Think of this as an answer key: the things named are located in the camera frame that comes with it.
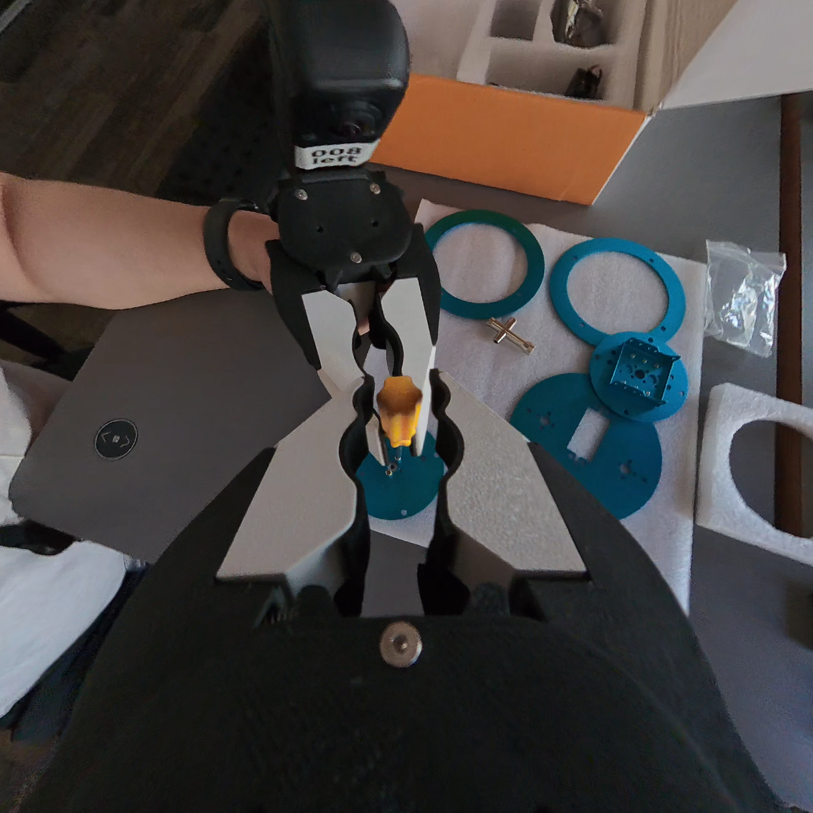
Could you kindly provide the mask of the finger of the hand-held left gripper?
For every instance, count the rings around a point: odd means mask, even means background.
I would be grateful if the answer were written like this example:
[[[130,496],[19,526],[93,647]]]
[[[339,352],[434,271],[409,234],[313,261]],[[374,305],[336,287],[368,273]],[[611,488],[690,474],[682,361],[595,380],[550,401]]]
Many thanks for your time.
[[[309,450],[310,462],[327,462],[327,452],[314,452],[316,443],[338,445],[340,421],[355,408],[368,417],[365,430],[371,456],[389,469],[381,422],[372,408],[374,380],[354,358],[353,342],[358,334],[352,303],[320,291],[305,294],[303,304],[321,363],[318,375],[331,397],[303,423],[303,447]]]
[[[401,362],[393,362],[391,375],[410,376],[423,394],[418,433],[410,450],[414,456],[421,455],[429,424],[432,393],[430,371],[434,368],[436,346],[424,309],[419,280],[396,280],[381,296],[380,302],[384,322],[394,330],[398,339],[394,348],[401,348]]]

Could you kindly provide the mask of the yellow screwdriver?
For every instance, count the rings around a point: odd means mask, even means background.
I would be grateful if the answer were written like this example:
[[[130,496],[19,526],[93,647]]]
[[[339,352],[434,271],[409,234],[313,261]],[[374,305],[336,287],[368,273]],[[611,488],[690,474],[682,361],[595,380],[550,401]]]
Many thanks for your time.
[[[407,375],[388,376],[376,395],[382,464],[400,465],[401,450],[413,448],[418,433],[422,391]]]

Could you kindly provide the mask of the small blue round plate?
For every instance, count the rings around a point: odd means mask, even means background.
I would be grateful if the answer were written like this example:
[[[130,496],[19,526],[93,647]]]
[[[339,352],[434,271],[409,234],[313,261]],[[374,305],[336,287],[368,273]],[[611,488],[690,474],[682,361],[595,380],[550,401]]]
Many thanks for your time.
[[[359,466],[368,513],[378,520],[405,520],[421,513],[437,497],[445,464],[436,451],[432,432],[427,432],[421,455],[401,450],[399,469],[384,476],[384,466],[368,453]]]

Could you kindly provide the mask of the person's left forearm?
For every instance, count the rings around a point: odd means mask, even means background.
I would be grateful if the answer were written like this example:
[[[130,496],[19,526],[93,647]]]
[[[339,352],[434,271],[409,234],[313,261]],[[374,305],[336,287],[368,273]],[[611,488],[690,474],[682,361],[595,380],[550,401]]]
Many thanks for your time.
[[[1,173],[1,299],[125,310],[225,284],[205,210],[110,188]]]

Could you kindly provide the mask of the person's left hand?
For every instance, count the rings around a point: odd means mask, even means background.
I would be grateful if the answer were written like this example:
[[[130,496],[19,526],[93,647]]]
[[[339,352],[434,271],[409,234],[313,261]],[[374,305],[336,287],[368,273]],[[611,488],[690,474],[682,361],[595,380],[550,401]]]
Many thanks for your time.
[[[247,279],[271,291],[271,260],[266,243],[277,240],[277,224],[267,215],[236,211],[229,221],[229,254],[232,264]]]

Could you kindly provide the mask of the large blue plate with cutout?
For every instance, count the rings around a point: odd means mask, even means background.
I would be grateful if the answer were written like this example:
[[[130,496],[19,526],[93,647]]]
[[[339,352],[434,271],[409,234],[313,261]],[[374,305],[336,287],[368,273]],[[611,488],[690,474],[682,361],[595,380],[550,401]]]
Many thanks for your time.
[[[589,459],[569,448],[587,412],[607,421]],[[510,424],[541,446],[619,520],[643,508],[656,491],[663,464],[657,430],[612,412],[585,374],[560,374],[534,384],[520,397]]]

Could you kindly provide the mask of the black wristband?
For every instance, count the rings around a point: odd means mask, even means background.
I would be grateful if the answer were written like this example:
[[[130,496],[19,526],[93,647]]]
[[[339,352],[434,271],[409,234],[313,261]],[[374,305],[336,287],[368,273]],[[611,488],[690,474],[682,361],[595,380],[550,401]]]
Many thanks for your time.
[[[261,281],[249,279],[232,261],[229,248],[229,225],[239,211],[262,214],[258,204],[246,198],[221,198],[207,210],[202,226],[204,251],[211,270],[230,290],[258,292]]]

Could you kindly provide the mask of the white foam sheet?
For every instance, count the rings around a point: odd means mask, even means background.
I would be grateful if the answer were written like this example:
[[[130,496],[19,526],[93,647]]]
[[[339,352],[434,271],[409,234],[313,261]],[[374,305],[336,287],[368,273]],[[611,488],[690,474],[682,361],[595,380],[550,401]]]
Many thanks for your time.
[[[689,608],[694,532],[697,423],[702,370],[706,267],[660,253],[686,295],[685,319],[668,344],[689,375],[686,404],[655,423],[664,453],[654,496],[623,523],[645,548],[685,611]],[[521,283],[524,255],[509,235],[490,226],[466,225],[442,238],[436,249],[443,286],[470,301],[498,300]],[[666,292],[644,263],[619,254],[577,263],[568,283],[574,308],[608,333],[647,330],[662,319]],[[510,341],[493,342],[483,322],[441,313],[436,365],[508,418],[536,382],[566,373],[587,373],[589,345],[573,335],[550,304],[548,283],[516,314],[519,335],[535,345],[524,354]]]

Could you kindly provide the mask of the orange cardboard box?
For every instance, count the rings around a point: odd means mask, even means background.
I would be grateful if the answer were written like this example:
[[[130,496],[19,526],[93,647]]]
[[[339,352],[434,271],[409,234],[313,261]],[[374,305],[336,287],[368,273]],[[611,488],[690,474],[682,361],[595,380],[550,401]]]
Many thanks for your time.
[[[596,66],[564,97],[457,80],[483,2],[394,2],[412,75],[374,162],[589,205],[660,111],[812,87],[811,1],[644,1],[632,109],[597,102]]]

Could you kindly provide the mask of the white foam box insert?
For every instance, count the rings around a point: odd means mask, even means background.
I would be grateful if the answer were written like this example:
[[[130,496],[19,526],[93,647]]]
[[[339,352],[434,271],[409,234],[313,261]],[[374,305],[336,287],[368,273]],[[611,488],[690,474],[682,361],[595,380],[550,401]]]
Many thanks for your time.
[[[555,39],[564,4],[483,2],[462,52],[457,80],[564,97],[578,70],[596,66],[602,71],[597,102],[632,109],[647,2],[595,2],[603,18],[601,41],[592,48]]]

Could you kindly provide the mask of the white foam block with hole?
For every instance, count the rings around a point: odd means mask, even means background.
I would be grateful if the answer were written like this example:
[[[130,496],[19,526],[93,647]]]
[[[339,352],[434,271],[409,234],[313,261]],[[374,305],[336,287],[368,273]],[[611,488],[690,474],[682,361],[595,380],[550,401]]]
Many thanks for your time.
[[[811,538],[774,528],[747,505],[734,483],[729,459],[733,437],[758,421],[783,424],[812,438],[808,407],[731,383],[711,389],[699,456],[695,522],[738,542],[811,565]]]

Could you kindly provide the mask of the bag of metal parts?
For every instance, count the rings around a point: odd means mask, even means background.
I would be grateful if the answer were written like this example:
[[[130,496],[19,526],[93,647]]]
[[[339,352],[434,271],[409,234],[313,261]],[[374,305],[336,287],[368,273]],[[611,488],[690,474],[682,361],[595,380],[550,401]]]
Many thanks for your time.
[[[555,1],[551,22],[554,41],[591,49],[606,43],[603,9],[594,1]]]

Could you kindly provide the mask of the small black box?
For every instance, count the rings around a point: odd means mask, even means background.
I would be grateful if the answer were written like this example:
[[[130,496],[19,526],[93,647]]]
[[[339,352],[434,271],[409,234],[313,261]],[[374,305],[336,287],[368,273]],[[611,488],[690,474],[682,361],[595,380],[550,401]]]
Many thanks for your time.
[[[785,584],[785,631],[789,638],[812,650],[812,586],[799,581]]]

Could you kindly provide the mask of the clear plastic bag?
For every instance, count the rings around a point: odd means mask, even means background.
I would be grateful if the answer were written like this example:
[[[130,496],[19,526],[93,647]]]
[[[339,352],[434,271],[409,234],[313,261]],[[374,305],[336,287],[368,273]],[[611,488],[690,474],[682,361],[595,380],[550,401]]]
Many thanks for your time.
[[[777,300],[787,269],[784,253],[755,252],[726,241],[706,241],[707,337],[770,358]]]

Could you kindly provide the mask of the blue disc with square bracket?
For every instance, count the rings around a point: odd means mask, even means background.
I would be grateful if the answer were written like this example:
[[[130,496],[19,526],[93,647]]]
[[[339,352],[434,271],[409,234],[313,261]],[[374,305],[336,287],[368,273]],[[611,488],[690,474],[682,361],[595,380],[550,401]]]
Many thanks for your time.
[[[642,332],[619,332],[601,340],[591,354],[589,379],[606,407],[637,423],[671,418],[689,394],[681,357],[666,342]]]

